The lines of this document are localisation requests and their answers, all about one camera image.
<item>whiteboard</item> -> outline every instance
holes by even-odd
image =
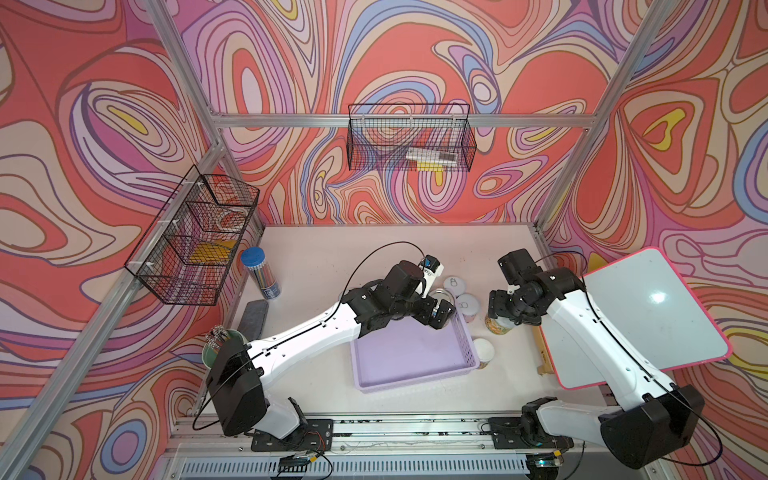
[[[640,250],[589,273],[584,282],[608,319],[658,369],[714,362],[730,355],[725,335],[660,250]],[[605,382],[549,315],[541,319],[541,330],[564,388]]]

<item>paper cup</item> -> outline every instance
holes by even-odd
[[[478,353],[478,360],[480,360],[478,370],[482,370],[493,360],[496,350],[493,348],[493,344],[486,339],[474,339],[472,343],[475,344],[475,351]]]

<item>vent grille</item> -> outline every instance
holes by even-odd
[[[498,475],[526,474],[525,455],[357,455],[330,456],[333,477],[365,478],[387,475]],[[311,463],[304,474],[307,478],[322,478],[329,472],[328,462],[322,458]],[[181,478],[269,478],[277,475],[274,458],[188,458]]]

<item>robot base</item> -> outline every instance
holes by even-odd
[[[542,439],[543,442],[530,440],[526,435],[520,417],[491,417],[488,419],[488,426],[493,437],[493,447],[496,450],[514,450],[514,449],[558,449],[568,450],[574,446],[574,441],[570,437],[550,436],[549,439]]]
[[[314,450],[324,453],[331,449],[333,443],[333,420],[307,420],[299,404],[288,398],[299,415],[299,426],[282,440],[274,435],[256,430],[250,443],[252,452],[296,452],[299,450]]]

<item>black cable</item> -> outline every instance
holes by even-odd
[[[326,478],[328,478],[328,477],[330,477],[331,475],[333,475],[333,462],[331,462],[331,461],[328,459],[328,457],[326,457],[326,456],[325,456],[325,453],[326,453],[326,448],[325,448],[325,444],[326,444],[326,443],[325,443],[325,440],[323,440],[323,436],[322,436],[322,435],[320,435],[320,433],[319,433],[319,432],[316,432],[316,431],[314,431],[314,430],[313,430],[313,431],[311,431],[311,432],[306,432],[306,433],[304,433],[304,435],[302,435],[301,439],[299,440],[299,443],[301,443],[301,442],[304,440],[304,437],[306,437],[306,434],[307,434],[307,433],[312,433],[312,434],[314,434],[314,435],[317,435],[317,438],[319,438],[319,439],[320,439],[320,441],[323,443],[323,451],[322,451],[322,452],[321,452],[320,450],[314,450],[314,449],[310,449],[310,448],[307,448],[307,447],[302,447],[301,445],[297,445],[296,443],[291,443],[291,442],[288,442],[288,441],[286,441],[286,440],[280,440],[280,439],[278,439],[277,441],[278,441],[278,442],[281,442],[281,443],[285,443],[285,444],[287,444],[287,445],[290,445],[290,446],[292,446],[292,447],[296,447],[296,448],[298,449],[297,451],[299,451],[299,450],[309,450],[310,452],[315,452],[315,453],[317,454],[317,456],[319,456],[319,457],[323,457],[323,458],[325,459],[325,461],[326,461],[326,462],[328,462],[328,465],[329,465],[329,466],[330,466],[330,468],[331,468],[331,471],[330,471],[330,472],[328,472],[328,475],[326,475],[326,476],[324,476],[323,478],[321,478],[321,479],[320,479],[320,480],[326,480]],[[250,434],[249,432],[246,432],[246,433],[245,433],[245,435],[247,435],[247,436],[253,436],[253,434]],[[278,472],[277,472],[277,475],[275,475],[275,476],[274,476],[274,478],[277,478],[277,477],[279,477],[281,473],[282,473],[282,472],[278,471]]]
[[[573,476],[574,473],[578,470],[578,466],[581,465],[581,460],[584,458],[584,448],[587,446],[587,443],[582,441],[581,442],[581,455],[578,457],[578,462],[576,462],[576,466],[573,470],[571,470],[571,473],[569,473],[565,478],[562,478],[561,480],[568,480],[570,477]]]
[[[496,425],[500,429],[510,429],[510,430],[514,430],[515,432],[519,432],[520,431],[520,425],[515,425],[515,426],[512,426],[512,425],[502,425],[500,423],[487,421],[487,422],[483,422],[483,423],[480,424],[480,427],[479,427],[480,428],[480,433],[486,433],[486,434],[487,433],[493,433],[493,429],[490,429],[490,430],[483,430],[482,429],[486,425],[488,427],[490,427],[491,425]]]
[[[611,331],[608,329],[608,327],[606,327],[606,326],[605,326],[605,324],[603,323],[602,319],[599,317],[598,313],[595,311],[594,307],[592,306],[592,302],[589,300],[589,295],[587,295],[587,303],[589,304],[589,308],[590,308],[590,310],[592,310],[592,314],[594,315],[594,317],[595,317],[596,319],[600,320],[600,324],[603,326],[603,328],[605,329],[605,331],[606,331],[606,332],[608,332],[608,334],[609,334],[609,335],[610,335],[610,336],[611,336],[611,337],[614,339],[614,341],[615,341],[615,342],[616,342],[616,343],[617,343],[617,344],[618,344],[618,345],[621,347],[621,349],[622,349],[622,350],[623,350],[623,351],[624,351],[624,352],[625,352],[625,353],[626,353],[626,354],[629,356],[629,358],[631,358],[631,359],[632,359],[632,361],[633,361],[633,362],[635,362],[635,363],[637,364],[637,366],[638,366],[638,367],[640,367],[640,369],[641,369],[641,370],[643,370],[643,372],[645,372],[645,374],[646,374],[646,375],[648,375],[648,378],[649,378],[649,379],[652,379],[656,385],[658,385],[658,386],[659,386],[659,387],[660,387],[662,390],[664,390],[664,391],[665,391],[667,394],[669,394],[669,395],[670,395],[672,398],[674,398],[675,400],[677,400],[677,401],[678,401],[678,402],[679,402],[679,403],[680,403],[682,406],[684,406],[685,408],[689,409],[691,413],[693,413],[695,416],[697,416],[697,417],[699,418],[699,420],[701,420],[702,422],[704,422],[704,424],[705,424],[705,425],[707,425],[707,426],[710,428],[710,430],[712,430],[712,433],[715,435],[715,438],[717,439],[717,443],[719,443],[719,444],[720,444],[720,447],[719,447],[719,449],[718,449],[718,451],[717,451],[717,455],[715,455],[715,456],[714,456],[714,458],[712,458],[711,460],[707,460],[707,461],[706,461],[706,462],[704,462],[704,463],[689,463],[689,462],[681,462],[680,460],[674,460],[674,459],[672,459],[672,458],[666,458],[666,457],[660,457],[660,458],[661,458],[662,460],[666,460],[666,461],[668,461],[668,462],[677,463],[677,464],[679,464],[679,465],[686,465],[686,466],[689,466],[689,467],[706,467],[707,465],[712,465],[714,462],[717,462],[717,460],[719,460],[719,459],[720,459],[720,457],[721,457],[721,456],[723,456],[723,440],[720,438],[720,435],[718,435],[718,433],[717,433],[717,429],[715,429],[715,427],[714,427],[714,426],[713,426],[711,423],[709,423],[709,422],[707,421],[707,419],[705,419],[703,416],[699,415],[699,414],[698,414],[698,412],[696,412],[694,409],[692,409],[692,408],[691,408],[691,407],[690,407],[690,406],[689,406],[687,403],[685,403],[684,401],[682,401],[682,400],[678,399],[678,398],[677,398],[675,395],[673,395],[673,394],[672,394],[672,392],[670,392],[669,390],[667,390],[667,388],[666,388],[666,387],[664,387],[663,385],[661,385],[661,384],[659,383],[659,381],[658,381],[658,380],[656,380],[656,379],[654,378],[654,376],[653,376],[653,375],[651,375],[651,374],[650,374],[650,372],[648,372],[648,371],[645,369],[645,367],[643,366],[643,364],[642,364],[642,363],[640,363],[640,362],[638,362],[638,361],[637,361],[637,359],[635,359],[635,358],[634,358],[634,356],[632,356],[632,354],[631,354],[631,353],[629,353],[629,351],[628,351],[626,348],[624,348],[624,345],[622,345],[622,344],[621,344],[621,342],[619,342],[619,341],[618,341],[618,339],[617,339],[617,338],[614,336],[613,332],[611,332]]]
[[[324,477],[322,477],[322,478],[320,479],[320,480],[326,480],[326,478],[328,478],[328,477],[330,477],[331,475],[333,475],[333,462],[331,462],[331,461],[328,459],[328,457],[326,457],[326,456],[325,456],[325,452],[324,452],[324,453],[319,453],[319,452],[318,452],[318,454],[319,454],[321,457],[323,457],[323,458],[326,460],[326,462],[328,462],[328,465],[330,465],[330,467],[331,467],[331,471],[330,471],[330,472],[328,472],[328,475],[326,475],[326,476],[324,476]]]
[[[203,404],[203,406],[201,406],[201,407],[200,407],[200,410],[199,410],[199,411],[197,412],[197,414],[194,416],[194,420],[192,420],[192,429],[193,429],[194,431],[196,431],[196,432],[199,432],[200,430],[203,430],[203,429],[207,429],[208,427],[211,427],[211,426],[213,426],[213,425],[216,425],[216,424],[219,422],[219,420],[217,420],[216,422],[211,422],[211,423],[209,423],[208,425],[206,425],[206,426],[202,426],[202,427],[200,427],[200,428],[197,428],[197,427],[195,426],[195,424],[197,423],[197,419],[199,419],[199,418],[200,418],[200,414],[202,414],[202,413],[203,413],[203,410],[205,410],[205,407],[207,407],[207,406],[208,406],[208,404],[210,403],[210,401],[214,399],[214,396],[215,396],[215,395],[216,395],[216,394],[219,392],[219,390],[221,390],[221,388],[222,388],[224,385],[226,385],[226,384],[227,384],[227,382],[229,382],[229,381],[230,381],[230,380],[231,380],[231,379],[232,379],[232,378],[233,378],[233,377],[234,377],[234,376],[235,376],[235,375],[236,375],[236,374],[237,374],[237,373],[238,373],[238,372],[239,372],[241,369],[243,369],[243,368],[244,368],[246,365],[250,365],[250,364],[251,364],[251,362],[252,362],[252,361],[254,361],[254,360],[255,360],[255,359],[256,359],[256,358],[257,358],[259,355],[261,355],[261,354],[263,354],[263,353],[265,353],[265,352],[269,352],[271,349],[275,349],[275,348],[277,348],[278,346],[280,346],[280,345],[283,345],[285,342],[287,342],[287,341],[289,341],[289,340],[292,340],[292,339],[295,339],[295,338],[296,338],[296,337],[298,337],[299,335],[303,335],[304,333],[307,333],[307,332],[309,332],[310,330],[313,330],[313,329],[315,329],[316,327],[318,327],[318,326],[322,325],[324,322],[328,321],[328,319],[330,319],[330,318],[333,318],[333,316],[334,316],[334,315],[336,315],[336,312],[338,312],[338,311],[339,311],[339,307],[341,306],[341,297],[343,297],[343,296],[344,296],[344,294],[346,293],[346,289],[347,289],[347,288],[349,288],[349,284],[352,282],[352,278],[355,276],[355,273],[357,273],[357,270],[359,270],[359,268],[360,268],[360,267],[361,267],[361,266],[362,266],[362,265],[363,265],[363,264],[366,262],[366,260],[368,260],[368,259],[369,259],[369,258],[370,258],[370,257],[371,257],[371,256],[372,256],[374,253],[378,252],[378,251],[379,251],[379,250],[381,250],[382,248],[385,248],[385,247],[389,247],[390,245],[396,245],[396,244],[398,244],[398,243],[407,243],[408,245],[413,245],[413,246],[414,246],[414,247],[415,247],[415,248],[416,248],[416,249],[419,251],[419,253],[421,253],[421,254],[422,254],[422,259],[421,259],[421,261],[423,262],[424,260],[426,260],[426,255],[424,254],[424,250],[422,250],[422,249],[421,249],[421,248],[420,248],[418,245],[416,245],[415,243],[409,242],[409,241],[407,241],[407,240],[399,240],[399,241],[396,241],[396,242],[390,242],[390,243],[387,243],[386,245],[382,245],[382,246],[380,246],[379,248],[375,249],[373,252],[369,253],[369,254],[368,254],[368,256],[367,256],[366,258],[362,259],[362,262],[360,262],[360,263],[358,263],[358,264],[357,264],[357,267],[355,267],[354,271],[352,272],[352,275],[350,275],[350,276],[349,276],[349,279],[346,281],[346,285],[344,285],[344,290],[342,290],[342,292],[341,292],[341,295],[339,295],[339,302],[337,302],[337,303],[336,303],[336,308],[335,308],[335,309],[334,309],[334,310],[331,312],[331,314],[330,314],[330,315],[328,315],[326,318],[324,318],[324,319],[320,320],[320,321],[319,321],[318,323],[316,323],[315,325],[312,325],[310,328],[308,328],[308,329],[306,329],[306,330],[302,330],[301,332],[298,332],[296,335],[293,335],[293,336],[291,336],[291,337],[289,337],[289,338],[287,338],[287,339],[285,339],[285,340],[282,340],[282,341],[280,341],[280,342],[276,343],[275,345],[272,345],[270,348],[268,348],[268,349],[266,349],[266,350],[262,350],[261,352],[258,352],[256,355],[254,355],[254,356],[250,357],[250,358],[248,359],[248,361],[247,361],[247,362],[245,362],[243,365],[239,366],[239,367],[238,367],[238,368],[237,368],[237,369],[236,369],[234,372],[232,372],[232,374],[231,374],[230,376],[228,376],[228,377],[227,377],[227,379],[226,379],[226,380],[224,380],[224,381],[223,381],[223,382],[222,382],[222,383],[219,385],[219,388],[217,388],[215,392],[213,392],[213,393],[211,393],[211,394],[210,394],[210,397],[208,397],[208,400],[206,400],[206,401],[205,401],[205,403]]]
[[[717,429],[715,429],[714,425],[709,423],[709,421],[707,421],[707,419],[705,419],[703,416],[699,415],[698,412],[696,412],[696,410],[692,409],[684,401],[678,399],[675,395],[672,395],[672,392],[670,392],[669,390],[665,389],[664,386],[661,385],[656,379],[653,379],[653,381],[654,381],[654,383],[656,383],[656,385],[661,387],[662,390],[664,390],[666,393],[670,394],[670,396],[672,396],[674,399],[676,399],[678,402],[680,402],[680,404],[682,406],[684,406],[685,408],[689,409],[690,412],[693,413],[695,416],[699,417],[699,420],[704,422],[710,428],[710,430],[712,430],[712,433],[715,434],[715,438],[717,439],[717,443],[720,444],[720,448],[717,451],[717,455],[715,455],[714,458],[712,458],[711,460],[707,460],[704,463],[681,462],[680,460],[674,460],[672,458],[667,458],[667,457],[661,457],[661,459],[662,460],[666,460],[668,462],[677,463],[679,465],[686,465],[686,466],[689,466],[689,467],[706,467],[707,465],[712,465],[714,462],[717,462],[718,460],[720,460],[720,457],[723,456],[723,440],[720,438],[720,435],[718,435]]]
[[[559,253],[576,253],[577,255],[581,255],[581,258],[584,259],[584,268],[581,269],[581,275],[582,276],[584,275],[584,272],[587,271],[587,268],[589,266],[589,260],[587,260],[587,257],[582,252],[579,252],[577,250],[560,250],[559,252],[550,253],[549,255],[544,255],[542,258],[536,260],[534,263],[539,263],[543,259],[549,258],[549,257],[554,257],[555,255],[557,255]]]

